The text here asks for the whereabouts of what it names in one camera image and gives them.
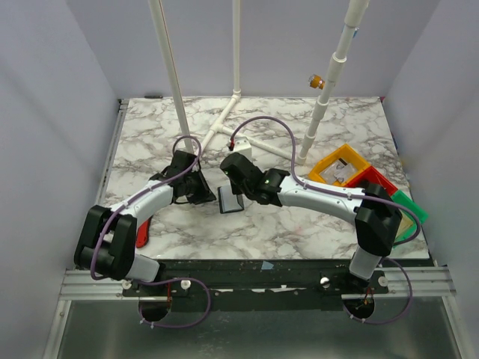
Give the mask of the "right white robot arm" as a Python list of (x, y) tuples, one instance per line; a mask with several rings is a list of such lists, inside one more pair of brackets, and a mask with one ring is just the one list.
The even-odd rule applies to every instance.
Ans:
[(288, 171), (262, 171), (246, 156), (233, 152), (220, 164), (234, 194), (261, 205), (310, 209), (342, 219), (356, 228), (358, 248), (344, 275), (346, 288), (363, 292), (374, 269), (392, 250), (402, 213), (380, 185), (340, 188), (301, 180)]

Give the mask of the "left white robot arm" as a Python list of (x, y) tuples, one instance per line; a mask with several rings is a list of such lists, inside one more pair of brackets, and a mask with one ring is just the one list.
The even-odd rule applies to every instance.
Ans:
[(126, 200), (88, 210), (74, 253), (74, 263), (113, 280), (137, 280), (149, 295), (166, 285), (158, 261), (135, 252), (138, 230), (153, 215), (185, 197), (198, 205), (216, 199), (201, 173), (199, 157), (175, 150), (169, 166)]

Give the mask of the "green plastic bin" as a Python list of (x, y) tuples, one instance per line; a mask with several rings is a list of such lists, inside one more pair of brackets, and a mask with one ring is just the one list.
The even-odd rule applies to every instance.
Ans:
[(401, 210), (402, 220), (394, 241), (394, 245), (397, 245), (408, 239), (418, 229), (417, 221), (411, 216), (410, 212), (418, 218), (420, 224), (423, 224), (427, 220), (428, 214), (401, 190), (397, 190), (393, 193), (391, 199), (409, 210), (408, 212)]

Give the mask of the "white PVC pipe frame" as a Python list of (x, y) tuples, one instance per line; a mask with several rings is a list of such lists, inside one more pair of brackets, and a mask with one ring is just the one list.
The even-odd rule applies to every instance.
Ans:
[[(174, 101), (174, 106), (177, 114), (177, 119), (180, 124), (182, 135), (188, 135), (189, 124), (186, 117), (186, 110), (183, 102), (183, 97), (180, 91), (180, 84), (177, 77), (177, 70), (174, 63), (174, 56), (171, 48), (171, 41), (168, 34), (168, 27), (165, 21), (165, 11), (161, 1), (149, 1), (150, 14), (153, 20), (153, 25), (156, 32), (156, 37), (159, 43), (159, 48), (162, 53), (165, 68), (167, 70), (168, 80), (171, 87), (171, 93)], [(226, 117), (231, 113), (236, 104), (238, 104), (242, 97), (241, 83), (240, 83), (240, 30), (241, 30), (241, 1), (232, 2), (232, 24), (233, 24), (233, 92), (228, 104), (224, 107), (220, 115), (213, 121), (213, 124), (207, 131), (204, 139), (201, 142), (203, 149), (206, 149), (213, 137), (219, 133), (223, 135), (230, 135), (233, 130), (224, 125)], [(320, 121), (324, 118), (326, 109), (329, 106), (329, 100), (332, 92), (338, 83), (338, 79), (342, 73), (345, 63), (347, 62), (347, 54), (351, 43), (364, 14), (369, 6), (368, 1), (351, 1), (347, 8), (344, 18), (344, 26), (341, 32), (341, 37), (338, 42), (337, 49), (333, 52), (329, 67), (326, 73), (325, 85), (321, 90), (321, 94), (317, 97), (314, 105), (314, 110), (308, 129), (302, 140), (299, 154), (293, 156), (293, 163), (303, 165), (306, 162), (308, 152), (317, 137), (317, 129)]]

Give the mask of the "black leather card holder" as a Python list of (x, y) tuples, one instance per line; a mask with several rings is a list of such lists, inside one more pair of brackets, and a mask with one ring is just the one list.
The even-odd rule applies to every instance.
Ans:
[(241, 212), (244, 202), (241, 194), (234, 194), (230, 185), (218, 187), (219, 211), (221, 214)]

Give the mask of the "orange knob on pipe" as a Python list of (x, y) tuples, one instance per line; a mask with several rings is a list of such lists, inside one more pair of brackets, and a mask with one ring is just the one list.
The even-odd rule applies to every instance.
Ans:
[(324, 85), (325, 85), (325, 80), (322, 79), (320, 76), (316, 75), (316, 74), (313, 74), (309, 80), (309, 86), (311, 88), (316, 88), (316, 89), (323, 89), (324, 88)]

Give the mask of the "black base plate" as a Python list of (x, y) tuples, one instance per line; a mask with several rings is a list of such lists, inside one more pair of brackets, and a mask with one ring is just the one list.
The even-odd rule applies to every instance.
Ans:
[(348, 272), (347, 260), (165, 260), (158, 286), (126, 281), (164, 301), (139, 301), (154, 307), (171, 303), (174, 311), (341, 310), (347, 301), (378, 300), (380, 268), (436, 267), (432, 260), (385, 261), (369, 283)]

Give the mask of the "yellow plastic bin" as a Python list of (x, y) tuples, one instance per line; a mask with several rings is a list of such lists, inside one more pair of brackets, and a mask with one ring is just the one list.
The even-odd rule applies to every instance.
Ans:
[(369, 167), (369, 162), (349, 144), (344, 144), (316, 163), (308, 178), (327, 185), (346, 187)]

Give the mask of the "red black handled tool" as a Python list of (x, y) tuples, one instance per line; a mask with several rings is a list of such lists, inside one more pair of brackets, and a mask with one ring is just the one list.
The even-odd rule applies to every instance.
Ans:
[(152, 218), (149, 217), (139, 228), (137, 232), (137, 237), (135, 241), (135, 247), (137, 249), (143, 248), (150, 239), (150, 224)]

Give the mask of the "left aluminium side rail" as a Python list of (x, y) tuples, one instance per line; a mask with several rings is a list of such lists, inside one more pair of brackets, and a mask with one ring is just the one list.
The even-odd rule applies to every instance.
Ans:
[(97, 194), (95, 197), (94, 205), (103, 204), (103, 201), (106, 197), (106, 190), (109, 184), (109, 178), (112, 172), (112, 165), (115, 160), (115, 154), (118, 148), (118, 143), (120, 140), (120, 134), (123, 129), (123, 123), (125, 120), (125, 116), (127, 113), (129, 99), (119, 99), (119, 108), (118, 113), (115, 121), (115, 127), (112, 133), (112, 139), (109, 143), (108, 152), (106, 154), (106, 160), (103, 166), (103, 172), (100, 177), (100, 184), (97, 190)]

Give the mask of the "red plastic bin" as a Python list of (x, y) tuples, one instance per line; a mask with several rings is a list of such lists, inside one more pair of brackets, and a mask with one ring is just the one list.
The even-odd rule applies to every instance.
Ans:
[(398, 188), (383, 176), (374, 166), (369, 166), (360, 173), (347, 180), (344, 184), (347, 188), (367, 188), (370, 184), (382, 186), (389, 196), (392, 196)]

